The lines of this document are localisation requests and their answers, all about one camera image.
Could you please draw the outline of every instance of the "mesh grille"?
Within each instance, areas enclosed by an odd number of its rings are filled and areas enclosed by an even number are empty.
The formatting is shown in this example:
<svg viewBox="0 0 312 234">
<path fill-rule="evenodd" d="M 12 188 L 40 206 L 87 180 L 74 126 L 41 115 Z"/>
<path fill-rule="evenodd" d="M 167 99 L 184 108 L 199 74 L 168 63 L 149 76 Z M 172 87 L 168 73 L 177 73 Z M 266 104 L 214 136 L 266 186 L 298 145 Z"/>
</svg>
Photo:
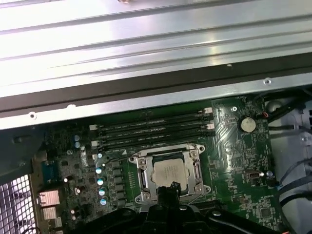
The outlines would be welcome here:
<svg viewBox="0 0 312 234">
<path fill-rule="evenodd" d="M 27 175 L 0 185 L 0 234 L 21 234 L 35 228 L 35 215 Z M 35 229 L 26 231 L 35 234 Z"/>
</svg>

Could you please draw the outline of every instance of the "surface mount component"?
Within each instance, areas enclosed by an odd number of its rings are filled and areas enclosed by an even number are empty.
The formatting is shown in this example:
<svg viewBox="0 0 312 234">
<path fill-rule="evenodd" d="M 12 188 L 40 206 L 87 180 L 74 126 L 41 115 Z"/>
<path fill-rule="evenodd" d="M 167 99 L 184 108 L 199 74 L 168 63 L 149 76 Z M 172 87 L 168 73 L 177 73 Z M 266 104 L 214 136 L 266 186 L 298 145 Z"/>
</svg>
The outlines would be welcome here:
<svg viewBox="0 0 312 234">
<path fill-rule="evenodd" d="M 181 200 L 194 199 L 206 193 L 203 185 L 199 155 L 203 145 L 179 144 L 142 150 L 129 162 L 137 166 L 141 194 L 135 201 L 139 204 L 157 201 L 156 190 L 169 186 L 173 181 L 181 184 Z"/>
</svg>

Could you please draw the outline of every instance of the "wire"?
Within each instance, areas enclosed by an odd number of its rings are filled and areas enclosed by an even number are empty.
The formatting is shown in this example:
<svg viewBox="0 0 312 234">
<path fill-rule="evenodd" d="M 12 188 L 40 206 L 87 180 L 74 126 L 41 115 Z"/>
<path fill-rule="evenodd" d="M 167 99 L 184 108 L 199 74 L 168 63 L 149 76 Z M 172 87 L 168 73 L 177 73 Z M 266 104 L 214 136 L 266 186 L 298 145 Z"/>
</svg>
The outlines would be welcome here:
<svg viewBox="0 0 312 234">
<path fill-rule="evenodd" d="M 292 200 L 295 200 L 295 199 L 298 199 L 298 198 L 312 198 L 312 192 L 303 192 L 303 193 L 300 193 L 300 194 L 293 194 L 293 195 L 290 195 L 288 196 L 287 198 L 281 200 L 281 206 L 285 206 L 288 202 L 292 201 Z"/>
<path fill-rule="evenodd" d="M 38 231 L 38 233 L 39 234 L 41 234 L 41 230 L 40 230 L 40 228 L 39 227 L 31 227 L 31 228 L 27 228 L 26 230 L 24 230 L 21 234 L 26 234 L 26 233 L 28 233 L 29 231 L 31 231 L 31 230 L 37 230 Z"/>
<path fill-rule="evenodd" d="M 294 130 L 293 125 L 269 126 L 270 131 Z"/>
<path fill-rule="evenodd" d="M 283 207 L 281 206 L 280 201 L 279 201 L 279 197 L 280 196 L 278 194 L 276 194 L 274 196 L 274 198 L 276 200 L 276 206 L 275 207 L 277 209 L 277 212 L 281 216 L 282 222 L 286 225 L 286 227 L 291 232 L 291 234 L 297 234 L 297 232 L 293 229 L 293 227 L 291 226 L 290 222 L 287 220 L 287 218 L 284 214 Z"/>
<path fill-rule="evenodd" d="M 292 166 L 290 166 L 287 171 L 285 172 L 285 174 L 282 176 L 282 178 L 279 181 L 279 184 L 282 185 L 282 183 L 284 182 L 284 180 L 286 179 L 286 177 L 299 165 L 303 164 L 303 163 L 307 163 L 307 162 L 312 162 L 312 158 L 309 159 L 304 159 L 301 161 L 298 161 L 296 163 L 294 163 Z"/>
<path fill-rule="evenodd" d="M 285 192 L 288 192 L 288 191 L 290 191 L 292 189 L 295 189 L 295 188 L 300 187 L 302 185 L 308 184 L 310 182 L 312 182 L 312 175 L 307 175 L 305 177 L 302 177 L 300 179 L 296 179 L 293 182 L 283 186 L 280 190 L 278 190 L 277 193 L 279 195 L 281 195 L 281 194 L 283 194 Z"/>
<path fill-rule="evenodd" d="M 309 128 L 306 128 L 304 126 L 299 126 L 299 129 L 302 131 L 302 132 L 306 132 L 306 133 L 309 133 L 312 135 L 312 130 L 309 129 Z"/>
<path fill-rule="evenodd" d="M 305 96 L 305 97 L 299 97 L 296 98 L 292 101 L 290 101 L 289 103 L 287 103 L 286 105 L 276 109 L 275 111 L 273 111 L 270 116 L 268 117 L 268 123 L 271 123 L 281 117 L 283 117 L 284 115 L 288 114 L 289 112 L 291 112 L 292 110 L 294 110 L 295 108 L 298 108 L 300 105 L 303 105 L 304 103 L 306 103 L 307 101 L 311 100 L 312 96 Z"/>
</svg>

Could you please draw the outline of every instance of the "screw hole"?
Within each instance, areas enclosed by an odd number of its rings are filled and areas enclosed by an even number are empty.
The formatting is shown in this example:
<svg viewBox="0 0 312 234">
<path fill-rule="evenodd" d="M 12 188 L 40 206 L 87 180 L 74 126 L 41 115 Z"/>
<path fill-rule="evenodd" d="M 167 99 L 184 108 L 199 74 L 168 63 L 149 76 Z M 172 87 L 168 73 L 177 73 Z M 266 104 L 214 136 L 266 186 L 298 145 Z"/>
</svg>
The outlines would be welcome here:
<svg viewBox="0 0 312 234">
<path fill-rule="evenodd" d="M 271 84 L 272 81 L 270 78 L 265 78 L 263 82 L 264 84 Z"/>
</svg>

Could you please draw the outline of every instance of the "metal panel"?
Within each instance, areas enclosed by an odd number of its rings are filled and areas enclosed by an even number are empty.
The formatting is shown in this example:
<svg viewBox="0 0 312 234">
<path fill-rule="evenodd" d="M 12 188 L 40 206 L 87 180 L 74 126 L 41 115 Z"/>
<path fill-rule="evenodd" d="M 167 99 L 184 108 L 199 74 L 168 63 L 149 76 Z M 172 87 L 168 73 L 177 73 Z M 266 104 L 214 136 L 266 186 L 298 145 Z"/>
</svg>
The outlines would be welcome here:
<svg viewBox="0 0 312 234">
<path fill-rule="evenodd" d="M 0 97 L 312 52 L 310 0 L 64 0 L 0 8 Z"/>
<path fill-rule="evenodd" d="M 182 102 L 222 98 L 258 92 L 268 92 L 312 84 L 312 74 L 299 74 L 286 77 L 265 78 L 217 87 L 181 91 L 148 97 L 138 97 L 100 104 L 76 106 L 69 104 L 67 108 L 43 112 L 30 112 L 27 115 L 0 118 L 0 129 L 30 126 L 68 119 L 97 116 Z"/>
<path fill-rule="evenodd" d="M 287 103 L 289 100 L 281 100 L 281 103 Z M 307 128 L 311 127 L 309 118 L 309 110 L 312 110 L 312 102 L 306 103 L 307 108 L 303 113 L 294 110 L 276 120 L 271 125 L 303 125 Z M 312 157 L 312 138 L 308 133 L 300 133 L 298 131 L 274 131 L 271 132 L 272 150 L 275 160 L 276 177 L 279 180 L 286 170 L 295 162 Z M 294 171 L 285 179 L 284 184 L 288 184 L 296 179 L 304 177 L 311 173 L 312 167 L 309 164 L 302 164 L 294 169 Z M 297 189 L 289 191 L 282 198 L 291 194 L 303 191 L 311 191 L 310 184 L 301 186 Z M 307 199 L 297 199 L 289 202 L 284 207 L 285 216 L 292 224 L 293 228 L 299 234 L 306 234 L 312 230 L 310 222 L 310 214 L 312 212 L 311 201 Z"/>
<path fill-rule="evenodd" d="M 28 175 L 0 185 L 0 233 L 37 233 Z"/>
</svg>

